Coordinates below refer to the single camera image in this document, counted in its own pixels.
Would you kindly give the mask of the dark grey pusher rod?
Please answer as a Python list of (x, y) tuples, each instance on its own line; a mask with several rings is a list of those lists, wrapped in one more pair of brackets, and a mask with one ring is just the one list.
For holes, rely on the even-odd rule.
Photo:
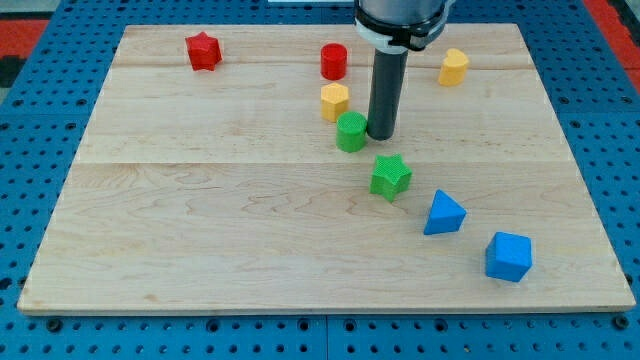
[(367, 120), (367, 134), (374, 140), (385, 141), (394, 134), (407, 58), (407, 51), (375, 51)]

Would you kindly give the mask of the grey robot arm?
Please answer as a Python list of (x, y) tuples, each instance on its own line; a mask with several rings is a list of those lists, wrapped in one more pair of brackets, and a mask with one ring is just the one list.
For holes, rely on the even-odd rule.
[(384, 141), (395, 131), (408, 55), (443, 32), (455, 0), (355, 0), (358, 34), (375, 48), (366, 132)]

